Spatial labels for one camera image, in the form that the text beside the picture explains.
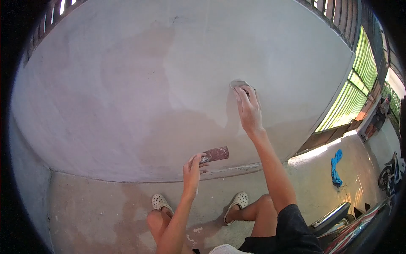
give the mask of black shorts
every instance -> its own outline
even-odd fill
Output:
[[[323,253],[319,240],[310,232],[295,204],[290,204],[279,212],[276,236],[247,237],[239,250],[255,254]]]
[[[243,252],[255,254],[270,254],[276,252],[276,236],[273,237],[246,237],[244,243],[238,248]]]
[[[376,114],[369,124],[372,124],[376,128],[376,130],[379,131],[385,123],[385,119],[385,115]]]

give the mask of wrist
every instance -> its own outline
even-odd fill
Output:
[[[185,201],[185,202],[190,202],[190,203],[192,203],[195,197],[196,197],[196,194],[195,194],[195,193],[193,193],[193,194],[188,194],[188,193],[184,193],[184,192],[183,192],[183,193],[182,193],[182,196],[181,196],[181,198],[180,198],[180,200],[181,200],[181,201]]]
[[[252,142],[257,143],[268,139],[268,135],[266,134],[266,130],[261,128],[255,132],[248,134],[248,137],[252,140]]]

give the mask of leg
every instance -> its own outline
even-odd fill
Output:
[[[152,237],[157,244],[160,241],[165,229],[169,225],[172,216],[172,213],[166,207],[163,207],[162,211],[152,210],[148,214],[147,224],[149,230],[151,231]],[[181,254],[194,254],[194,252],[185,243],[183,243]]]
[[[368,138],[372,137],[372,135],[376,132],[376,128],[374,127],[372,131],[368,134]]]
[[[232,220],[255,221],[252,237],[276,235],[278,214],[269,194],[262,195],[257,201],[242,210],[237,205],[233,206],[226,218],[227,222]]]
[[[372,130],[374,126],[372,124],[369,124],[367,129],[365,130],[365,136],[368,136],[369,132]]]

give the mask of man's left hand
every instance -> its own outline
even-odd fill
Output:
[[[197,188],[199,187],[200,174],[207,171],[200,171],[201,167],[209,165],[208,163],[203,163],[199,165],[202,156],[205,153],[199,153],[193,155],[183,166],[183,194],[182,196],[193,200],[197,195]]]

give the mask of person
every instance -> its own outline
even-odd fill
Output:
[[[242,127],[257,149],[269,193],[250,205],[245,192],[236,195],[224,216],[224,224],[255,221],[251,236],[239,249],[225,244],[209,254],[323,253],[317,237],[309,231],[298,209],[293,185],[262,127],[258,93],[247,85],[234,90]],[[148,214],[147,224],[157,244],[158,254],[200,253],[185,244],[185,237],[190,208],[200,180],[199,162],[204,155],[196,154],[184,165],[184,189],[175,212],[162,195],[152,197],[154,210]]]
[[[383,124],[385,123],[385,119],[391,113],[389,109],[391,99],[392,96],[390,94],[387,94],[385,100],[381,98],[378,109],[376,110],[376,114],[369,123],[369,126],[365,131],[365,135],[362,135],[364,139],[369,139],[376,131],[379,131],[382,128]]]

